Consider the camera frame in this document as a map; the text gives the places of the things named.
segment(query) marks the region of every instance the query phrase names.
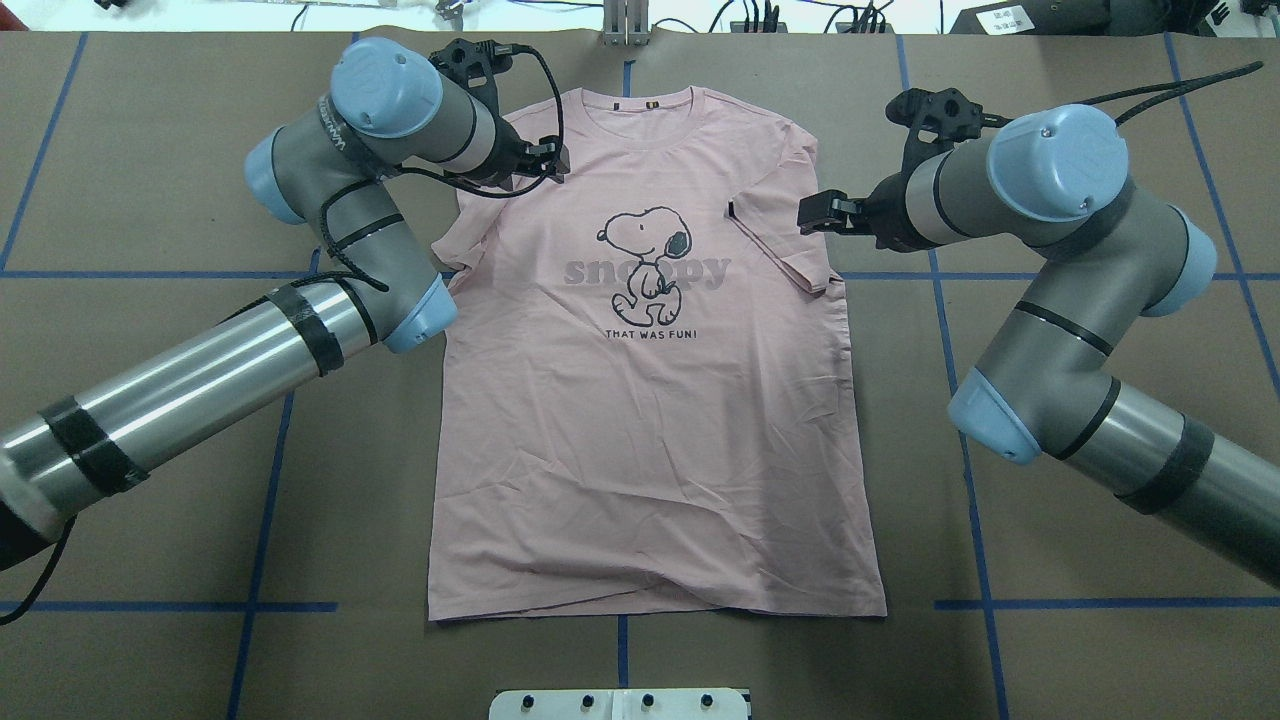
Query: white label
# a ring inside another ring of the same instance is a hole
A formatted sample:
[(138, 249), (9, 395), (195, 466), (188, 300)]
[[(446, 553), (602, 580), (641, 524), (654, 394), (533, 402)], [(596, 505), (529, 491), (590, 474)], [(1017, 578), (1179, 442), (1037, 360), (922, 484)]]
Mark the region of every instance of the white label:
[(1036, 29), (1036, 24), (1032, 23), (1030, 17), (1021, 5), (987, 10), (986, 13), (978, 13), (977, 17), (978, 22), (982, 23), (982, 29), (987, 31), (987, 35), (1012, 35), (1015, 32)]

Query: neckline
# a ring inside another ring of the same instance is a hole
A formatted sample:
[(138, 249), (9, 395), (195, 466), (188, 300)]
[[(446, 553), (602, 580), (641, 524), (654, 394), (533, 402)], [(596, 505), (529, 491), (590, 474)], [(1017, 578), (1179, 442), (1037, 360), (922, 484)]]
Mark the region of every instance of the neckline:
[[(648, 108), (648, 105), (653, 102), (657, 102), (662, 108), (689, 105), (689, 114), (672, 132), (668, 132), (662, 137), (645, 140), (613, 132), (595, 122), (595, 119), (591, 118), (591, 114), (586, 110), (588, 108), (591, 108), (608, 113), (641, 113), (652, 109)], [(581, 123), (584, 132), (588, 135), (595, 135), (608, 140), (609, 142), (634, 150), (655, 150), (659, 147), (669, 147), (684, 141), (703, 124), (703, 115), (707, 106), (707, 94), (701, 87), (690, 86), (685, 90), (667, 95), (652, 95), (648, 97), (613, 97), (599, 92), (591, 92), (586, 88), (579, 88), (572, 100), (566, 102), (566, 105), (568, 106), (571, 114), (575, 115)]]

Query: pink t-shirt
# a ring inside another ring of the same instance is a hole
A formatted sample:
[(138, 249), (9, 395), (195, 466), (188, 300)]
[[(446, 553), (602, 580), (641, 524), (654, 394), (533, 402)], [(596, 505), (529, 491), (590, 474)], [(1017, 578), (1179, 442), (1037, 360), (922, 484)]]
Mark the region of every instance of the pink t-shirt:
[[(572, 172), (460, 195), (433, 620), (884, 615), (817, 141), (692, 87), (563, 95)], [(556, 106), (508, 118), (556, 132)]]

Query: white mounting plate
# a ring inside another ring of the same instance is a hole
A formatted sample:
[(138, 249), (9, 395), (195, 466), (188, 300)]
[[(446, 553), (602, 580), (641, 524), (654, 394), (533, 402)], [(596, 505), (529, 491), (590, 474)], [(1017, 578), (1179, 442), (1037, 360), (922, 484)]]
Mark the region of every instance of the white mounting plate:
[(489, 720), (751, 720), (749, 698), (731, 688), (506, 691), (489, 705)]

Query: blue joint cap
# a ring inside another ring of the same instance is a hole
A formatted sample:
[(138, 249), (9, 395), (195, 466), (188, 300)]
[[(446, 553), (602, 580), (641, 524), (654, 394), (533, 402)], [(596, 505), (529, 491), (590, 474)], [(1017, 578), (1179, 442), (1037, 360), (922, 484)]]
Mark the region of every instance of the blue joint cap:
[(329, 96), (351, 127), (374, 137), (404, 137), (431, 122), (444, 87), (430, 60), (387, 40), (347, 46), (329, 76)]
[(293, 208), (289, 208), (284, 193), (280, 192), (280, 184), (275, 181), (275, 164), (271, 161), (271, 149), (275, 147), (275, 136), (282, 129), (284, 129), (284, 126), (271, 131), (271, 135), (264, 137), (262, 142), (259, 142), (257, 147), (250, 150), (248, 155), (244, 156), (244, 182), (248, 183), (248, 190), (253, 193), (253, 197), (270, 210), (276, 220), (298, 225), (306, 220), (302, 219), (302, 215), (294, 213)]
[(1102, 110), (1062, 105), (1001, 128), (987, 151), (987, 177), (1006, 205), (1033, 220), (1079, 220), (1120, 195), (1129, 146)]
[(1041, 454), (1036, 437), (977, 368), (969, 370), (969, 377), (960, 383), (960, 389), (947, 405), (947, 415), (960, 432), (1005, 460), (1027, 465)]
[(1204, 292), (1213, 279), (1213, 270), (1217, 269), (1217, 247), (1213, 246), (1213, 241), (1190, 222), (1187, 213), (1178, 208), (1174, 210), (1178, 210), (1183, 223), (1187, 224), (1187, 260), (1169, 293), (1142, 311), (1146, 318), (1162, 318), (1181, 310), (1183, 305)]
[(426, 288), (422, 299), (392, 334), (387, 336), (383, 345), (392, 352), (408, 352), (449, 327), (457, 316), (458, 306), (453, 304), (449, 288), (444, 287), (444, 278), (435, 275), (431, 287)]

